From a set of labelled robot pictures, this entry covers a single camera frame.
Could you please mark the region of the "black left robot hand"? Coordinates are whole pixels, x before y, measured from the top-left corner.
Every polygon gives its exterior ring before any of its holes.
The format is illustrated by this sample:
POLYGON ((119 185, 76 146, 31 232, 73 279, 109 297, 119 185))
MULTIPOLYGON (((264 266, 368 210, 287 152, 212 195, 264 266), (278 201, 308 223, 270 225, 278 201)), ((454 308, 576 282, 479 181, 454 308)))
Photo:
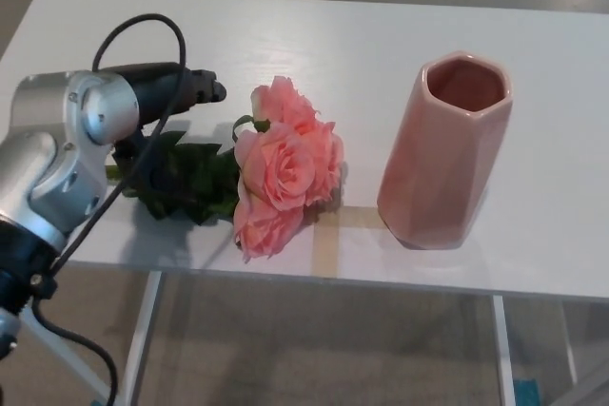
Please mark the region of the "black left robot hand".
MULTIPOLYGON (((114 145, 112 157, 122 173, 128 173, 150 143, 144 127, 157 122, 174 96, 179 100, 172 112, 181 114, 200 104, 218 103, 226 98, 226 88, 215 72, 205 69, 180 69, 177 63, 147 63, 108 69, 122 76, 133 89, 139 107, 136 130, 114 145)), ((171 174, 161 142, 156 141, 129 182, 135 190, 175 192, 182 190, 183 180, 171 174)))

